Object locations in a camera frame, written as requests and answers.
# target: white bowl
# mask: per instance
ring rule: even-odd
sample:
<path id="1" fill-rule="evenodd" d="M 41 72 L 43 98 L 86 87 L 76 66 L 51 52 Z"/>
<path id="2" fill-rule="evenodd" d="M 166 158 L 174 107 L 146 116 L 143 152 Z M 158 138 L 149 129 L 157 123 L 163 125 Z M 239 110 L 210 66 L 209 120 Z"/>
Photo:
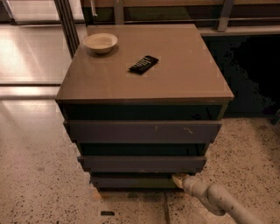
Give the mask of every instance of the white bowl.
<path id="1" fill-rule="evenodd" d="M 84 45 L 94 53 L 109 53 L 117 43 L 117 37 L 110 33 L 96 33 L 84 40 Z"/>

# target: furniture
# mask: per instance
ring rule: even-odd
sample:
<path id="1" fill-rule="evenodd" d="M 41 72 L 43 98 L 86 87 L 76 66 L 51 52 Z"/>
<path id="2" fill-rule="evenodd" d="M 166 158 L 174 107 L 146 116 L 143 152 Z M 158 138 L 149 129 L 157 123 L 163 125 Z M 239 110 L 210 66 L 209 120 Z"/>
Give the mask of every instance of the furniture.
<path id="1" fill-rule="evenodd" d="M 175 188 L 201 172 L 234 96 L 193 24 L 89 26 L 118 44 L 104 55 L 80 44 L 56 97 L 81 166 L 99 189 Z M 159 62 L 143 75 L 129 67 Z"/>

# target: bowl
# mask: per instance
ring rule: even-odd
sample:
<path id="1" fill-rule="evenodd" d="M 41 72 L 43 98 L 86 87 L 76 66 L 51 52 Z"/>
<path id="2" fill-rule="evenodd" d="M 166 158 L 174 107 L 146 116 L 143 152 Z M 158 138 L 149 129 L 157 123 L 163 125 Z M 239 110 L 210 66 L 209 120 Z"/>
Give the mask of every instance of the bowl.
<path id="1" fill-rule="evenodd" d="M 93 53 L 109 53 L 117 43 L 117 37 L 110 33 L 96 33 L 84 40 L 84 45 Z"/>

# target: floor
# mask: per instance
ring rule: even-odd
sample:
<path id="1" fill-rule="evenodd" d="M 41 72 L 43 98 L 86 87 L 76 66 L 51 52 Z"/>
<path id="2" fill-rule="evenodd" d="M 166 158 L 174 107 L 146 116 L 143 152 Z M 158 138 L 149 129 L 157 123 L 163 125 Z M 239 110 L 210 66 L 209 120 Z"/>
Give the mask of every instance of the floor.
<path id="1" fill-rule="evenodd" d="M 30 61 L 37 58 L 32 56 L 33 51 L 38 51 L 40 66 L 33 66 L 34 69 L 27 70 L 28 73 L 20 79 L 63 79 L 70 57 L 67 48 L 63 47 L 64 40 L 59 28 L 39 28 L 39 34 L 36 34 L 34 28 L 31 31 L 28 31 L 29 28 L 24 30 L 30 33 L 31 38 L 50 38 L 51 43 L 58 41 L 57 44 L 62 45 L 59 50 L 53 48 L 59 57 L 49 59 L 48 63 L 44 63 L 45 51 L 39 51 L 40 45 L 36 45 L 35 40 L 33 45 L 30 40 L 28 48 L 16 37 L 19 31 L 14 31 L 13 38 L 22 47 L 18 50 L 12 44 L 13 39 L 7 40 L 9 35 L 5 33 L 10 28 L 0 28 L 0 81 L 15 81 L 16 71 L 25 70 L 23 65 L 26 58 L 27 65 L 36 65 L 32 64 L 36 62 Z M 15 56 L 15 59 L 22 61 L 20 70 L 13 66 L 9 57 L 3 59 L 3 43 L 14 45 L 12 49 L 21 55 L 21 58 Z M 46 51 L 49 51 L 47 58 L 51 58 L 51 49 Z M 14 52 L 4 52 L 13 59 Z M 39 69 L 42 74 L 32 78 L 30 73 L 36 74 Z M 55 75 L 45 77 L 44 71 L 51 70 Z M 197 199 L 183 192 L 97 192 L 89 184 L 89 175 L 77 162 L 79 152 L 64 130 L 63 117 L 52 97 L 48 100 L 43 96 L 39 99 L 31 97 L 19 100 L 18 94 L 17 99 L 6 98 L 2 97 L 0 101 L 0 224 L 234 223 L 228 214 L 215 216 Z M 208 149 L 206 157 L 206 166 L 197 174 L 199 178 L 209 184 L 224 185 L 265 223 L 279 223 L 279 124 L 271 125 L 269 120 L 263 118 L 223 119 L 219 135 Z M 102 211 L 113 212 L 115 215 L 101 215 Z"/>

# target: chair leg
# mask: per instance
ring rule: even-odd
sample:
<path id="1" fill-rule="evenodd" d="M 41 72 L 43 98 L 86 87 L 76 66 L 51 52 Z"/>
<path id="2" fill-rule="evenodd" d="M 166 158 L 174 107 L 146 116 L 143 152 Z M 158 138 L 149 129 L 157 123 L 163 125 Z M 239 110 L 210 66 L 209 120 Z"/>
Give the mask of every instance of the chair leg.
<path id="1" fill-rule="evenodd" d="M 272 124 L 277 124 L 280 121 L 280 109 L 276 112 L 275 117 L 271 120 Z"/>

